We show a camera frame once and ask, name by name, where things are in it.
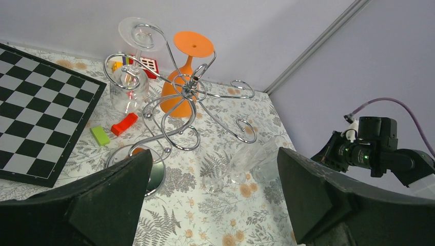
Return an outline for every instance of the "black square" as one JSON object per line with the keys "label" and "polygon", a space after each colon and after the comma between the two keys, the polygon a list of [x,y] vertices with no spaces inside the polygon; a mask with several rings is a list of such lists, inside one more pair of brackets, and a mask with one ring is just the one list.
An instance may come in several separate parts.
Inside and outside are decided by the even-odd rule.
{"label": "black square", "polygon": [[62,119],[66,119],[75,123],[78,123],[82,118],[83,113],[76,111],[74,109],[67,109]]}
{"label": "black square", "polygon": [[3,169],[12,158],[13,153],[0,150],[0,169]]}
{"label": "black square", "polygon": [[5,51],[0,55],[0,60],[10,63],[10,64],[16,64],[21,59],[21,56],[12,54],[9,51]]}
{"label": "black square", "polygon": [[6,74],[14,78],[25,80],[31,73],[32,71],[13,66]]}
{"label": "black square", "polygon": [[74,97],[67,96],[65,94],[59,93],[53,100],[53,103],[59,104],[65,107],[69,107]]}
{"label": "black square", "polygon": [[69,141],[70,135],[54,131],[47,141],[47,144],[65,148]]}
{"label": "black square", "polygon": [[34,125],[15,120],[9,128],[5,131],[6,134],[14,135],[17,137],[27,137]]}
{"label": "black square", "polygon": [[53,170],[54,165],[56,165],[56,163],[54,162],[36,159],[27,171],[27,174],[37,177],[48,178],[51,171]]}
{"label": "black square", "polygon": [[43,114],[36,123],[37,126],[54,130],[61,119],[54,116]]}
{"label": "black square", "polygon": [[90,93],[89,91],[84,91],[82,89],[80,89],[80,91],[75,96],[75,98],[78,98],[80,100],[87,101],[87,102],[90,102],[93,97],[94,97],[94,94]]}
{"label": "black square", "polygon": [[31,95],[34,96],[38,93],[38,91],[40,90],[40,86],[31,84],[27,81],[23,81],[21,82],[21,84],[15,89],[15,91],[19,91],[22,92],[24,94],[27,95]]}
{"label": "black square", "polygon": [[23,109],[23,107],[4,102],[0,105],[0,115],[11,119],[16,119]]}
{"label": "black square", "polygon": [[48,106],[50,106],[50,102],[34,97],[27,104],[26,108],[44,113]]}
{"label": "black square", "polygon": [[0,87],[0,101],[6,101],[13,94],[13,90]]}
{"label": "black square", "polygon": [[78,78],[76,76],[71,76],[67,81],[67,84],[75,86],[75,87],[79,87],[79,88],[81,88],[84,83],[85,83],[84,79]]}
{"label": "black square", "polygon": [[44,87],[53,91],[61,91],[64,83],[57,81],[56,79],[49,78],[47,82],[45,82]]}
{"label": "black square", "polygon": [[24,139],[23,143],[19,146],[16,153],[36,158],[44,145],[45,144],[41,142]]}
{"label": "black square", "polygon": [[33,71],[45,75],[47,77],[50,77],[51,75],[53,75],[56,69],[45,66],[44,64],[39,64],[35,69],[33,69]]}

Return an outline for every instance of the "green sponge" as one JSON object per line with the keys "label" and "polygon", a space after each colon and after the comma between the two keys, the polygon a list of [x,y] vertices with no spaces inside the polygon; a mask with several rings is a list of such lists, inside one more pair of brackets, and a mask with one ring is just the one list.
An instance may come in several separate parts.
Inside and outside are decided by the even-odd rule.
{"label": "green sponge", "polygon": [[110,143],[109,137],[106,135],[104,129],[101,126],[91,128],[91,133],[99,146],[104,146]]}

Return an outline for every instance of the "upside-down wine glass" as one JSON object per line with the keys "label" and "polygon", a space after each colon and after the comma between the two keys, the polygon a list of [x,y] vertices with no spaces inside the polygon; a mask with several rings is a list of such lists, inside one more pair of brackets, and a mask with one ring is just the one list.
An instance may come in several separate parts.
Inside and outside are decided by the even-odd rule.
{"label": "upside-down wine glass", "polygon": [[245,170],[261,163],[267,157],[265,149],[260,143],[245,144],[231,159],[227,171],[216,177],[214,174],[204,175],[203,185],[206,192],[216,194],[224,187],[223,179],[230,176],[234,183],[243,183],[246,180]]}
{"label": "upside-down wine glass", "polygon": [[257,182],[267,182],[279,176],[276,158],[278,157],[279,148],[285,146],[285,143],[287,143],[287,140],[284,137],[276,135],[263,145],[266,152],[271,154],[252,169],[252,176]]}

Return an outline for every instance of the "orange flower print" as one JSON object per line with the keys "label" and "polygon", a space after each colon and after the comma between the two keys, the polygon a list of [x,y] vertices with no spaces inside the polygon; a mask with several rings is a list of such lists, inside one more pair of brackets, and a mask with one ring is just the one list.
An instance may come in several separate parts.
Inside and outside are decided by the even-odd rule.
{"label": "orange flower print", "polygon": [[88,68],[88,66],[84,63],[76,63],[74,65],[77,69],[80,69],[80,70],[86,70]]}
{"label": "orange flower print", "polygon": [[68,60],[57,60],[56,64],[58,64],[59,66],[62,66],[64,68],[68,68],[68,69],[74,68],[73,64]]}
{"label": "orange flower print", "polygon": [[228,93],[230,93],[231,95],[234,95],[234,94],[235,94],[235,91],[234,91],[234,89],[232,89],[232,88],[228,88]]}
{"label": "orange flower print", "polygon": [[225,234],[222,238],[222,246],[235,246],[235,239],[231,234]]}
{"label": "orange flower print", "polygon": [[235,240],[237,242],[241,242],[245,239],[245,234],[243,233],[243,231],[238,230],[235,234]]}
{"label": "orange flower print", "polygon": [[250,127],[248,127],[248,126],[245,127],[245,132],[248,133],[248,134],[252,134],[253,133],[252,129]]}
{"label": "orange flower print", "polygon": [[202,240],[206,240],[207,239],[207,234],[205,234],[204,232],[200,232],[200,236]]}
{"label": "orange flower print", "polygon": [[191,238],[193,236],[193,231],[191,229],[188,229],[186,231],[186,237]]}
{"label": "orange flower print", "polygon": [[188,204],[190,204],[190,208],[193,207],[193,205],[195,205],[195,201],[193,200],[193,197],[187,197],[187,202]]}
{"label": "orange flower print", "polygon": [[251,188],[247,184],[240,185],[240,193],[243,197],[249,198],[251,197]]}
{"label": "orange flower print", "polygon": [[190,212],[190,211],[185,211],[185,212],[186,212],[186,217],[184,217],[184,218],[188,219],[189,220],[189,224],[191,224],[192,221],[193,221],[193,213]]}
{"label": "orange flower print", "polygon": [[291,239],[293,239],[293,241],[296,242],[296,238],[294,237],[294,231],[291,231],[290,235],[291,235]]}
{"label": "orange flower print", "polygon": [[258,190],[258,185],[256,183],[251,183],[249,185],[252,191],[256,192]]}

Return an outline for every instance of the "floral tablecloth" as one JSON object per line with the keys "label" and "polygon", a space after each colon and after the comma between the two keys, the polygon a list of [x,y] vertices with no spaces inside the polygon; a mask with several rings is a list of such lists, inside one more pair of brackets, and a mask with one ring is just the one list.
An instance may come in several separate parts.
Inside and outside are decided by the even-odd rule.
{"label": "floral tablecloth", "polygon": [[[100,61],[17,48],[108,82]],[[163,81],[151,80],[150,98],[158,97],[162,86]],[[210,84],[207,89],[220,94],[243,94],[217,84]],[[256,93],[255,98],[248,100],[210,97],[204,104],[233,131],[240,132],[234,122],[240,117],[254,126],[258,141],[281,135],[290,143],[288,147],[294,149],[267,94]],[[55,187],[100,171],[114,150],[151,136],[139,120],[120,137],[113,135],[110,127],[124,117],[112,108],[107,87]],[[179,127],[184,120],[170,117],[168,123]],[[223,174],[231,156],[243,143],[226,133],[201,107],[193,125],[201,134],[201,145],[190,152],[173,149],[165,160],[166,181],[156,195],[144,200],[134,245],[296,245],[279,178],[257,183],[247,173],[247,181],[242,185],[225,179],[224,192],[219,195],[209,195],[203,190],[202,177],[209,172]],[[95,126],[102,126],[108,133],[109,145],[97,145],[89,131]],[[246,136],[252,137],[250,129]],[[189,141],[183,136],[178,140]],[[26,199],[48,189],[0,180],[0,200]]]}

